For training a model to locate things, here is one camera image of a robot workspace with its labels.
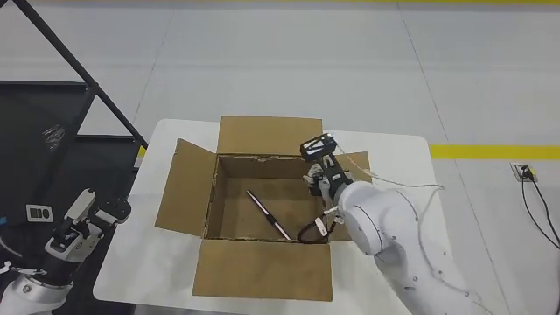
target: label sticker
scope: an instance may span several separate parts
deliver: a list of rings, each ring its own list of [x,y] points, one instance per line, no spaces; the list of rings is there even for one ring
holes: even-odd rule
[[[318,231],[321,233],[321,236],[326,236],[325,224],[323,224],[321,218],[317,218],[315,220],[315,225],[317,225]]]

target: electrical outlet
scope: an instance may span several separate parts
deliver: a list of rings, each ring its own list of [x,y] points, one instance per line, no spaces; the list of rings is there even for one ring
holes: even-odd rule
[[[514,171],[515,178],[520,183],[523,181],[523,169],[522,169],[522,167],[524,167],[525,165],[533,173],[533,178],[535,179],[535,182],[539,181],[539,179],[536,177],[536,171],[532,166],[530,166],[528,164],[524,164],[524,163],[510,163],[509,165],[511,166],[511,170]],[[525,181],[531,181],[529,178],[525,178],[524,180]]]

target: cable connector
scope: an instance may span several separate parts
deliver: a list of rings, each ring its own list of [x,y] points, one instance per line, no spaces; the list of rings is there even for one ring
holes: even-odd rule
[[[521,167],[521,178],[535,181],[535,176],[533,175],[533,172],[531,171],[531,168],[529,168],[528,165],[523,165]]]

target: power cord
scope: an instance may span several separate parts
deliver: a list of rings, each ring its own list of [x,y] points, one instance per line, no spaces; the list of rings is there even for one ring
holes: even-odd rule
[[[533,173],[531,172],[531,170],[529,169],[529,167],[527,165],[524,165],[521,168],[521,170],[522,170],[522,173],[521,173],[521,195],[523,196],[523,203],[525,204],[525,209],[527,209],[528,216],[531,218],[531,220],[535,224],[536,228],[541,232],[541,234],[547,240],[549,240],[549,242],[554,247],[556,247],[556,249],[560,249],[560,238],[558,238],[558,233],[557,233],[556,229],[554,228],[554,226],[552,225],[552,220],[550,219],[549,205],[546,203],[546,200],[544,199],[543,194],[541,193],[541,190],[539,189],[539,186],[535,182],[535,176],[533,175]],[[539,223],[536,222],[536,219],[533,216],[533,214],[531,213],[531,210],[529,209],[529,205],[527,204],[527,199],[525,198],[525,179],[529,179],[533,183],[536,191],[539,194],[539,197],[541,198],[542,203],[544,204],[544,211],[546,213],[546,220],[549,223],[550,229],[552,230],[552,234],[554,234],[554,237],[556,238],[556,242],[553,242],[552,239],[543,231],[543,229],[541,228]]]

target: black cable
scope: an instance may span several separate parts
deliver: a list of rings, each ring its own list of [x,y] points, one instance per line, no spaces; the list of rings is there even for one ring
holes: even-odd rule
[[[321,214],[321,216],[319,218],[326,218],[326,216],[324,214]],[[315,240],[311,240],[311,241],[306,241],[304,240],[304,234],[309,231],[311,228],[316,227],[317,224],[315,224],[315,220],[313,220],[312,222],[310,222],[309,224],[305,225],[304,228],[302,228],[299,233],[297,233],[297,241],[299,243],[303,243],[303,244],[320,244],[320,243],[327,243],[329,241],[329,236],[333,233],[334,231],[334,226],[336,225],[336,221],[333,221],[331,226],[329,227],[328,231],[326,232],[325,236],[321,236],[318,239]]]
[[[524,180],[524,179],[521,180],[521,194],[523,195],[523,203],[525,203],[525,208],[527,209],[528,216],[531,217],[531,220],[535,223],[536,228],[539,229],[539,231],[541,232],[541,234],[542,234],[544,237],[546,237],[546,239],[549,240],[549,242],[552,243],[552,245],[553,245],[554,247],[556,247],[557,249],[560,249],[560,246],[557,245],[557,244],[555,244],[555,243],[550,239],[550,237],[549,237],[547,234],[544,233],[544,231],[541,229],[541,226],[536,222],[535,218],[533,217],[533,214],[531,213],[531,210],[529,209],[529,206],[527,205],[527,199],[525,198],[525,180]]]
[[[554,234],[554,236],[556,237],[556,241],[558,242],[558,245],[560,246],[560,238],[558,237],[557,230],[554,228],[554,225],[552,225],[552,220],[550,219],[549,205],[547,205],[546,200],[544,199],[543,194],[541,193],[541,190],[539,189],[539,186],[535,182],[535,179],[534,178],[530,178],[530,179],[533,182],[533,185],[535,186],[536,191],[539,193],[539,197],[541,198],[542,203],[544,204],[544,211],[546,212],[546,220],[549,222],[549,226],[550,226],[550,229],[552,230],[552,234]]]

